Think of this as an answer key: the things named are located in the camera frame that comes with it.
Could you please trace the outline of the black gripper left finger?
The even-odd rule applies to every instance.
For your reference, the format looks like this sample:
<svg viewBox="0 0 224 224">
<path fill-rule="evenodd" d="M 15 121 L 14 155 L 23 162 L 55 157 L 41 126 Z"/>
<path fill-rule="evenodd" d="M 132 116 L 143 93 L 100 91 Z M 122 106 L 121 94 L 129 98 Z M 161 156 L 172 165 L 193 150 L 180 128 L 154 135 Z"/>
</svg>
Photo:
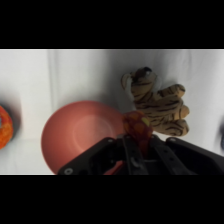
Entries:
<svg viewBox="0 0 224 224">
<path fill-rule="evenodd" d="M 135 141 L 129 135 L 104 138 L 63 165 L 58 175 L 147 175 L 148 171 Z"/>
</svg>

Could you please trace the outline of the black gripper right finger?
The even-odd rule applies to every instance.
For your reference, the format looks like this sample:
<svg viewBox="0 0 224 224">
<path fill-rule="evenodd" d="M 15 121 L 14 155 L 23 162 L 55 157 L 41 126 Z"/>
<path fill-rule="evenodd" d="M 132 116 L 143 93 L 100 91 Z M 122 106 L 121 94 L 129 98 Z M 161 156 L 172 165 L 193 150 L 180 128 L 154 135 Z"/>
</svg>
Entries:
<svg viewBox="0 0 224 224">
<path fill-rule="evenodd" d="M 224 175 L 224 157 L 175 137 L 154 135 L 150 152 L 170 175 Z"/>
</svg>

